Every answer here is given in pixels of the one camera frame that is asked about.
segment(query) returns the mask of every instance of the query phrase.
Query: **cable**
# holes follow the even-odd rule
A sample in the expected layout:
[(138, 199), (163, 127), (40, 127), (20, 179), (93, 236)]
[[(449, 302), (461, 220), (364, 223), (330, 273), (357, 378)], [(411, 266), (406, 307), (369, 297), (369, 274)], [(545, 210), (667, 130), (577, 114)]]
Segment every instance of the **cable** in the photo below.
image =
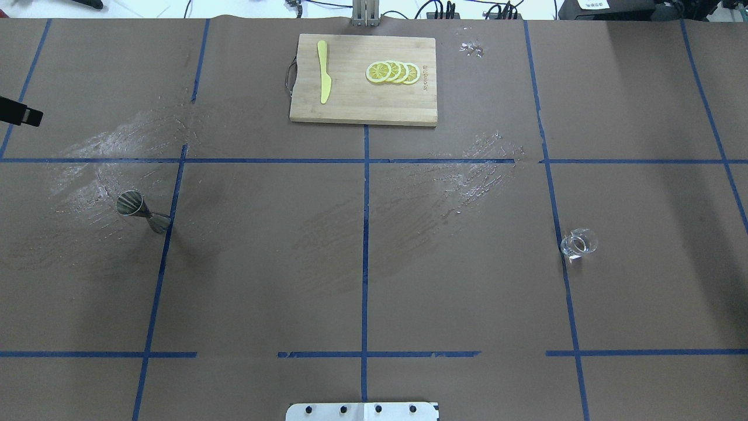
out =
[(381, 15), (382, 15), (382, 16), (384, 16), (384, 15), (386, 15), (387, 13), (397, 13), (397, 14), (399, 14), (400, 16), (402, 16), (402, 17), (404, 17), (404, 18), (406, 18), (406, 19), (409, 19), (409, 18), (408, 18), (408, 17), (406, 16), (406, 15), (404, 15), (404, 14), (400, 13), (400, 12), (399, 12), (399, 11), (397, 11), (397, 10), (387, 10), (386, 12), (382, 13)]
[(335, 4), (335, 3), (325, 3), (323, 1), (317, 1), (317, 0), (306, 0), (307, 3), (314, 3), (314, 4), (323, 4), (325, 6), (335, 6), (340, 9), (352, 9), (353, 6), (345, 5), (345, 4)]
[(418, 19), (418, 16), (420, 16), (420, 13), (423, 11), (423, 9), (427, 6), (428, 3), (436, 3), (437, 9), (435, 13), (435, 17), (439, 13), (444, 13), (444, 3), (441, 2), (441, 0), (428, 0), (426, 3), (423, 3), (423, 6), (421, 6), (420, 9), (418, 9), (418, 12), (416, 12), (416, 16), (413, 19)]
[(455, 19), (455, 9), (457, 8), (457, 3), (452, 3), (451, 1), (447, 2), (447, 16), (445, 19)]
[(290, 7), (296, 7), (296, 19), (301, 19), (301, 15), (304, 13), (301, 0), (286, 0), (286, 4)]
[(494, 10), (494, 7), (498, 7), (499, 8), (499, 15), (501, 15), (501, 3), (496, 3), (493, 6), (491, 6), (491, 7), (488, 8), (488, 11), (485, 12), (485, 18), (484, 19), (489, 19), (491, 17), (491, 11)]

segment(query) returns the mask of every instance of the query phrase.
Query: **glass cup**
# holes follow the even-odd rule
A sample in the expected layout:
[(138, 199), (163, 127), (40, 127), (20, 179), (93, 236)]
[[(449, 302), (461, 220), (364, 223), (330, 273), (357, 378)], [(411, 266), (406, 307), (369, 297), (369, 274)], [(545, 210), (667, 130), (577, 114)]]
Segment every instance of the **glass cup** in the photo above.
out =
[(598, 236), (589, 228), (577, 228), (561, 241), (561, 253), (569, 260), (588, 255), (598, 249)]

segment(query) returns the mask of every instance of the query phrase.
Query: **lemon slice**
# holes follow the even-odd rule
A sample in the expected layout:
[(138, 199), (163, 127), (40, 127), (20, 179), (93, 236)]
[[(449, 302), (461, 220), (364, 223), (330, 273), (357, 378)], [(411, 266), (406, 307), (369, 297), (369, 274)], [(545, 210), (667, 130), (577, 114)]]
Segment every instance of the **lemon slice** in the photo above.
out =
[(413, 85), (420, 79), (420, 68), (413, 63), (403, 63), (408, 68), (408, 77), (402, 81), (403, 85)]
[(391, 69), (390, 75), (387, 78), (388, 82), (392, 82), (400, 77), (400, 73), (402, 72), (402, 68), (399, 66), (400, 63), (400, 61), (387, 60), (387, 64), (390, 65)]
[(397, 66), (400, 67), (401, 70), (400, 77), (393, 80), (392, 83), (403, 83), (411, 73), (411, 71), (409, 70), (410, 67), (406, 66), (405, 63), (402, 63), (400, 61), (397, 62)]
[(367, 67), (367, 79), (372, 83), (382, 83), (390, 77), (392, 67), (386, 61), (375, 61)]

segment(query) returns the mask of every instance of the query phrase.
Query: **blue tape line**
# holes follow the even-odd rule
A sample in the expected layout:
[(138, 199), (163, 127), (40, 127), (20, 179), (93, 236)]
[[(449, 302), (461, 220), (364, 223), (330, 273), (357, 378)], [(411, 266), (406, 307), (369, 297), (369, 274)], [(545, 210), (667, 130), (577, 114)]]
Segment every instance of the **blue tape line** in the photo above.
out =
[(197, 88), (200, 86), (200, 74), (203, 72), (203, 58), (205, 57), (205, 44), (208, 41), (208, 29), (210, 28), (210, 19), (205, 19), (205, 28), (203, 29), (203, 44), (200, 46), (200, 58), (197, 60), (197, 72), (194, 75), (194, 88), (192, 89), (192, 102), (197, 99)]
[[(179, 163), (180, 158), (0, 158), (0, 163)], [(245, 164), (363, 164), (358, 158), (187, 158), (185, 163), (245, 163)], [(369, 160), (369, 164), (513, 164), (515, 160), (469, 160), (469, 159), (381, 159)]]
[(142, 358), (142, 352), (0, 351), (0, 358)]
[(279, 352), (278, 358), (361, 358), (360, 351)]
[(746, 211), (743, 208), (743, 201), (741, 196), (738, 194), (738, 187), (735, 186), (735, 179), (732, 177), (732, 170), (725, 154), (725, 149), (722, 146), (722, 139), (720, 139), (720, 132), (717, 130), (717, 124), (714, 123), (714, 116), (711, 114), (711, 108), (709, 107), (709, 101), (706, 99), (706, 93), (699, 77), (699, 71), (696, 69), (696, 62), (693, 60), (693, 53), (691, 52), (691, 43), (688, 40), (688, 33), (686, 32), (686, 22), (681, 19), (681, 32), (683, 33), (683, 42), (686, 46), (686, 52), (688, 53), (688, 61), (691, 64), (691, 70), (693, 71), (693, 78), (696, 80), (696, 87), (699, 88), (699, 94), (701, 95), (702, 102), (704, 103), (704, 109), (706, 110), (706, 116), (709, 119), (709, 125), (711, 125), (711, 132), (714, 134), (714, 141), (717, 143), (717, 149), (720, 150), (720, 156), (725, 166), (725, 173), (727, 173), (727, 179), (730, 182), (730, 188), (732, 189), (732, 195), (735, 197), (735, 203), (738, 205), (738, 211), (740, 212), (741, 219), (743, 220), (743, 227), (748, 234), (748, 217), (746, 217)]
[(197, 358), (197, 352), (151, 352), (148, 358)]
[(480, 351), (370, 351), (369, 358), (474, 358)]
[(187, 163), (245, 163), (245, 164), (363, 164), (361, 159), (347, 158), (188, 158)]
[(2, 158), (0, 163), (131, 163), (131, 164), (151, 164), (151, 163), (178, 163), (179, 158)]
[[(0, 351), (0, 358), (143, 358), (128, 351)], [(197, 352), (152, 352), (149, 358), (197, 358)]]
[[(42, 47), (44, 46), (44, 41), (46, 41), (46, 36), (49, 33), (49, 27), (52, 25), (52, 20), (47, 19), (46, 25), (44, 25), (44, 32), (42, 32), (42, 37), (39, 39), (39, 45), (37, 46), (37, 51), (34, 53), (34, 59), (31, 60), (31, 67), (28, 69), (28, 73), (26, 74), (26, 80), (23, 82), (23, 87), (21, 88), (21, 94), (18, 96), (18, 102), (22, 103), (23, 98), (26, 97), (26, 90), (28, 89), (28, 84), (31, 82), (31, 77), (34, 75), (34, 69), (37, 68), (37, 62), (39, 61), (39, 55), (42, 53)], [(2, 146), (0, 146), (0, 158), (5, 155), (5, 149), (7, 148), (7, 143), (10, 141), (10, 135), (13, 133), (13, 125), (8, 124), (7, 130), (5, 131), (5, 137), (2, 141)]]
[(617, 159), (592, 159), (592, 160), (560, 160), (550, 159), (551, 164), (723, 164), (722, 160), (617, 160)]
[[(561, 224), (559, 222), (558, 208), (556, 206), (556, 191), (554, 189), (554, 179), (551, 174), (551, 162), (548, 153), (548, 143), (545, 138), (545, 129), (543, 128), (543, 122), (540, 118), (540, 94), (538, 91), (538, 81), (535, 74), (535, 62), (533, 60), (533, 48), (530, 44), (530, 29), (527, 25), (527, 21), (522, 21), (524, 24), (524, 39), (527, 44), (527, 60), (530, 63), (530, 78), (533, 83), (533, 95), (535, 97), (535, 110), (538, 117), (538, 129), (540, 131), (540, 138), (543, 146), (543, 158), (545, 161), (545, 177), (548, 180), (548, 192), (551, 196), (551, 210), (554, 216), (554, 227), (556, 229), (556, 245), (561, 244)], [(571, 329), (571, 343), (574, 346), (575, 351), (579, 351), (579, 340), (577, 338), (577, 322), (574, 319), (574, 304), (571, 299), (571, 286), (568, 282), (568, 271), (566, 269), (566, 261), (563, 257), (560, 257), (561, 265), (563, 267), (563, 282), (566, 288), (566, 309), (568, 313), (568, 324)], [(589, 421), (589, 407), (587, 405), (587, 390), (584, 384), (584, 372), (582, 370), (582, 359), (579, 356), (575, 358), (577, 366), (577, 382), (579, 383), (579, 395), (582, 403), (582, 414), (585, 421)]]
[(161, 253), (161, 265), (159, 266), (159, 278), (156, 281), (156, 292), (153, 294), (153, 307), (150, 311), (150, 321), (148, 323), (148, 334), (145, 340), (145, 349), (143, 356), (143, 365), (141, 366), (140, 380), (138, 381), (138, 393), (135, 395), (135, 409), (132, 410), (132, 421), (138, 421), (140, 415), (140, 406), (143, 400), (143, 389), (145, 388), (145, 378), (148, 373), (148, 359), (150, 354), (150, 346), (153, 343), (153, 331), (156, 328), (156, 315), (159, 312), (159, 302), (161, 301), (161, 289), (164, 284), (164, 275), (166, 273), (166, 256), (169, 253), (169, 245), (171, 243), (171, 232), (174, 228), (174, 217), (177, 215), (177, 202), (180, 198), (180, 188), (182, 186), (182, 174), (185, 168), (185, 159), (187, 157), (188, 146), (182, 146), (182, 155), (180, 156), (180, 166), (177, 169), (177, 181), (174, 183), (174, 195), (171, 196), (171, 210), (169, 211), (169, 217), (171, 218), (171, 224), (166, 230), (166, 238), (164, 239), (164, 249)]
[(369, 125), (364, 125), (364, 243), (361, 275), (361, 401), (368, 400), (367, 358), (369, 350)]
[[(367, 351), (368, 358), (473, 358), (481, 351)], [(279, 352), (278, 358), (361, 358), (360, 351)]]
[(468, 158), (396, 158), (396, 159), (374, 159), (372, 164), (513, 164), (515, 160), (505, 159), (468, 159)]
[(148, 373), (148, 361), (150, 361), (150, 359), (143, 358), (141, 375), (138, 378), (138, 392), (135, 395), (135, 408), (132, 410), (132, 421), (138, 421), (138, 418), (140, 417), (140, 406), (143, 402), (143, 390), (145, 389), (145, 376)]
[(748, 349), (610, 349), (585, 351), (546, 351), (546, 357), (645, 357), (669, 355), (748, 355)]

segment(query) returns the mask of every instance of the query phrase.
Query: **yellow knife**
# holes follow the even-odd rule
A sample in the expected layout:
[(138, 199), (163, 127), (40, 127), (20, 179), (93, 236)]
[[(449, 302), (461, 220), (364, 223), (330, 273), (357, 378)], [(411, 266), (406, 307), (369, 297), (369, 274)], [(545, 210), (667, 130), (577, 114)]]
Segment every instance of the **yellow knife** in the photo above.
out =
[(319, 54), (319, 73), (322, 75), (322, 90), (319, 102), (324, 104), (330, 97), (330, 89), (332, 88), (332, 78), (327, 73), (327, 41), (320, 40), (317, 42), (317, 53)]

